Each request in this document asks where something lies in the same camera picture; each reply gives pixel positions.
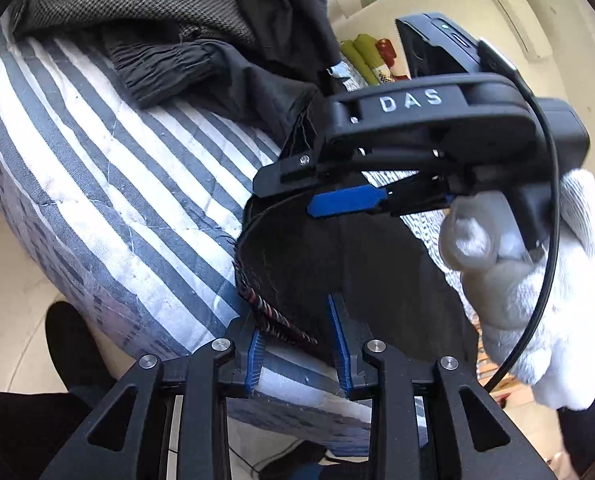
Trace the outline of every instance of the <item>white lettering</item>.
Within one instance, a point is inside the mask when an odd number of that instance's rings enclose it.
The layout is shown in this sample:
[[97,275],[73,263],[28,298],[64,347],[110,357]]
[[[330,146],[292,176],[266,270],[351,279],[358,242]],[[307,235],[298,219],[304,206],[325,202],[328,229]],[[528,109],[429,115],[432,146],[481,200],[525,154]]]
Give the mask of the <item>white lettering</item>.
[[409,109],[412,105],[419,106],[421,108],[421,104],[417,102],[417,99],[413,97],[409,92],[406,93],[406,101],[404,101],[404,106]]
[[428,90],[424,91],[424,95],[426,95],[426,97],[428,97],[429,104],[431,104],[431,105],[441,105],[442,104],[442,99],[439,97],[439,95],[437,95],[437,90],[434,90],[433,88],[429,88]]
[[379,102],[382,104],[382,109],[385,112],[392,112],[397,109],[397,105],[395,104],[395,101],[393,101],[392,97],[380,97]]

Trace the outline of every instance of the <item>floor tile grout line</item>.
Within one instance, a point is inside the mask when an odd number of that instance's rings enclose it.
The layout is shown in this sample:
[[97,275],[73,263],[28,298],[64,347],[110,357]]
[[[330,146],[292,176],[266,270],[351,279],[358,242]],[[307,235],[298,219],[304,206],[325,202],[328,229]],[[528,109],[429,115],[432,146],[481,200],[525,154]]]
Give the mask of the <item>floor tile grout line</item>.
[[20,369],[20,365],[22,364],[22,359],[24,359],[24,355],[26,354],[26,351],[29,349],[29,346],[31,346],[31,341],[33,341],[33,338],[38,333],[38,330],[40,329],[40,327],[43,325],[45,318],[46,318],[46,313],[42,316],[42,318],[40,319],[40,322],[33,329],[33,333],[31,334],[31,337],[24,345],[24,349],[22,350],[22,353],[20,354],[20,358],[18,359],[18,362],[15,365],[14,373],[13,373],[13,375],[11,375],[11,380],[9,381],[9,385],[6,388],[6,390],[8,392],[11,391],[11,386],[13,386],[13,384],[14,384],[14,379],[15,379],[16,374],[18,373],[18,370]]

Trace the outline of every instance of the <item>tiled floor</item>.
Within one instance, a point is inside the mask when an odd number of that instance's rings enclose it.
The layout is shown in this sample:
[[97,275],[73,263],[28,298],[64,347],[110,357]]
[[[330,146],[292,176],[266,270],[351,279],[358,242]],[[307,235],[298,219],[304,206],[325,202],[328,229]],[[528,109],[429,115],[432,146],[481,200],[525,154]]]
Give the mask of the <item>tiled floor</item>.
[[[24,394],[64,392],[65,387],[50,361],[44,333],[44,315],[60,297],[58,290],[27,256],[0,214],[0,391]],[[133,359],[103,333],[94,330],[111,372],[121,376]],[[552,410],[529,402],[507,410],[544,459],[562,449],[557,416]],[[295,439],[229,421],[230,443],[250,464],[286,449]],[[177,450],[177,431],[171,449]],[[168,478],[175,478],[174,452],[169,456]],[[234,480],[250,478],[250,468],[232,454]]]

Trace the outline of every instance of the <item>blue and white striped fabric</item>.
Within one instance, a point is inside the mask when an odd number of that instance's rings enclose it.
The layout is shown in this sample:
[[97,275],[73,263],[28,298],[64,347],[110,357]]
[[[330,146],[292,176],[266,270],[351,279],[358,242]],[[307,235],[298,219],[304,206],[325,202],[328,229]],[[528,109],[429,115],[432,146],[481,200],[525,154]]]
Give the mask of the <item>blue and white striped fabric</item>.
[[[181,100],[141,110],[91,43],[15,44],[7,24],[5,15],[0,209],[20,243],[134,357],[172,358],[223,335],[248,308],[232,267],[242,208],[278,147]],[[405,219],[440,266],[441,218]],[[459,287],[455,274],[447,279]],[[336,454],[368,450],[370,404],[344,399],[333,369],[279,342],[268,347],[254,398],[229,399],[228,410]]]

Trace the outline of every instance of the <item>person's leg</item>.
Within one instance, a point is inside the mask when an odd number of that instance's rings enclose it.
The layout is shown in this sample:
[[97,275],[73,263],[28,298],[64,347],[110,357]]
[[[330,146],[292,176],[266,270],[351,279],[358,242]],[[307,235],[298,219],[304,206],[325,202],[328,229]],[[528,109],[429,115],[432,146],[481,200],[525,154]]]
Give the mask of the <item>person's leg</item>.
[[68,394],[0,392],[0,472],[36,480],[115,380],[78,311],[53,304],[46,318],[49,353]]

